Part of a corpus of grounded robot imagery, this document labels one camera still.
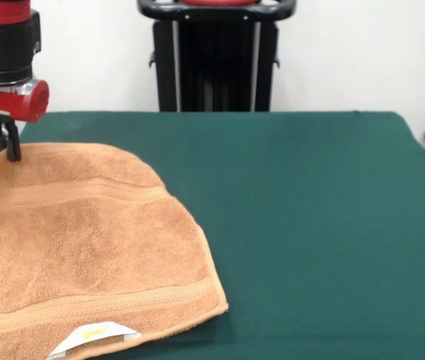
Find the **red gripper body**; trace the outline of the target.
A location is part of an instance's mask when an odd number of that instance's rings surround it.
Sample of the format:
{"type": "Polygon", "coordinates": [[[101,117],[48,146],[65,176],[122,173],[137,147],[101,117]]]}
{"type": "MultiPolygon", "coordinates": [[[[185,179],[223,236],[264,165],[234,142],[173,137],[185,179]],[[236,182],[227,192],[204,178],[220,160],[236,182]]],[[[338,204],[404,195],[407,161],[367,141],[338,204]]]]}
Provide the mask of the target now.
{"type": "Polygon", "coordinates": [[[0,87],[0,115],[13,120],[35,123],[44,116],[49,104],[50,88],[44,80],[0,87]]]}

